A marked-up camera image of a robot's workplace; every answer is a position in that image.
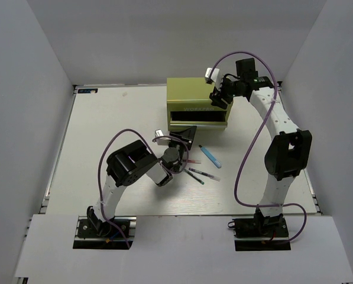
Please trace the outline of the blue capped pen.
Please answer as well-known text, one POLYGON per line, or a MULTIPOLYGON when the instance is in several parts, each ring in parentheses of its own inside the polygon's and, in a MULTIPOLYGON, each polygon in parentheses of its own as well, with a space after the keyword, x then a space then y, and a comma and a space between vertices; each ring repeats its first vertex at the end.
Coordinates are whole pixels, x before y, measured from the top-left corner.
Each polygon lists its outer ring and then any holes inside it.
POLYGON ((199 145, 200 150, 202 153, 218 168, 220 169, 222 167, 222 164, 219 162, 219 160, 204 146, 199 145))

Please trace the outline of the red gel pen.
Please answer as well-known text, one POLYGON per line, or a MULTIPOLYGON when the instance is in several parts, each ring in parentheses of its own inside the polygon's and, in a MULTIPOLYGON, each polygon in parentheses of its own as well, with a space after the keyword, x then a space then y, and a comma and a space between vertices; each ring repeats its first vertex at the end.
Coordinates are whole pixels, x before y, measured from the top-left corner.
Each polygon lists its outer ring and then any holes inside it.
POLYGON ((191 164, 201 164, 202 163, 200 160, 193 160, 193 159, 183 159, 183 162, 191 163, 191 164))

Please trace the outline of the green ink refill pen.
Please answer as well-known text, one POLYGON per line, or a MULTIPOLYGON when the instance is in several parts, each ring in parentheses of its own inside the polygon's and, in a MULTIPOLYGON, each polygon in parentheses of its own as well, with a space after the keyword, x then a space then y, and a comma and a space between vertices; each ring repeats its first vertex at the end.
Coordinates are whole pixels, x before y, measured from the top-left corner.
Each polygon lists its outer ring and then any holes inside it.
POLYGON ((204 185, 204 181, 199 179, 196 175, 194 175, 191 171, 184 169, 183 170, 185 173, 187 173, 190 177, 192 177, 194 180, 196 180, 197 182, 199 182, 201 185, 204 185))

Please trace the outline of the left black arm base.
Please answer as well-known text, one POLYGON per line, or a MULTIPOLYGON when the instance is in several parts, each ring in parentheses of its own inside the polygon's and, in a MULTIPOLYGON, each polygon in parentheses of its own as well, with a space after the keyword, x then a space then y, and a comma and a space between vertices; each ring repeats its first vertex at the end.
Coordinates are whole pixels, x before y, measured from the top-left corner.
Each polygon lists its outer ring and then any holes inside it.
MULTIPOLYGON (((120 227, 131 246, 134 241, 136 217, 116 217, 114 223, 120 227)), ((73 249, 86 250, 128 250, 121 233, 111 224, 103 223, 98 233, 87 217, 79 217, 73 241, 73 249)))

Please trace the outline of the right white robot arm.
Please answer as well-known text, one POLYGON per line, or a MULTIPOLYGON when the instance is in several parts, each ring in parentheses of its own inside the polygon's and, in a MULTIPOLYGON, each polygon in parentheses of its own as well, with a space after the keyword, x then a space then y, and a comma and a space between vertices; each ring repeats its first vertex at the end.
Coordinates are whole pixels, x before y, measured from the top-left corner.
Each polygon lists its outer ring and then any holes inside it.
POLYGON ((286 195, 307 166, 312 134, 301 130, 290 119, 281 103, 274 76, 260 77, 253 58, 237 61, 236 69, 236 80, 222 75, 216 66, 207 69, 206 83, 214 85, 209 95, 212 105, 227 109, 235 97, 246 98, 263 120, 255 135, 259 136, 266 128, 271 144, 264 156, 268 178, 263 197, 253 205, 252 218, 234 220, 235 234, 241 239, 278 238, 278 230, 286 228, 283 209, 291 206, 285 202, 286 195))

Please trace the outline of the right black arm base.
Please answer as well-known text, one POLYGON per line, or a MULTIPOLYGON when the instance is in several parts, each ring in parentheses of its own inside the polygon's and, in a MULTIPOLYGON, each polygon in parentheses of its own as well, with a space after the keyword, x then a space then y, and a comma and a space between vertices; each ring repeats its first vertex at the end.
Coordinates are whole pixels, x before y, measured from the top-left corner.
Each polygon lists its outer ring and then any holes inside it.
POLYGON ((234 232, 235 251, 290 251, 286 220, 260 229, 253 218, 235 218, 228 223, 234 232))

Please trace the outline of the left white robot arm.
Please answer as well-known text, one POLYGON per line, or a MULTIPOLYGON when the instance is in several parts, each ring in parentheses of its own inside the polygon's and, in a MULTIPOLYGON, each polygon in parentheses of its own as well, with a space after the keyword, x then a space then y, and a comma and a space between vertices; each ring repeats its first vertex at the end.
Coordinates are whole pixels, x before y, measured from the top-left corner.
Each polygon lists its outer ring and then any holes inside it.
POLYGON ((148 176, 155 185, 168 184, 173 176, 184 172, 189 151, 192 148, 197 127, 163 134, 155 131, 153 142, 165 149, 157 157, 143 137, 112 152, 106 153, 112 145, 108 143, 99 161, 99 200, 87 208, 86 226, 80 226, 78 236, 115 238, 115 234, 128 237, 128 221, 116 220, 116 208, 124 191, 142 176, 148 176))

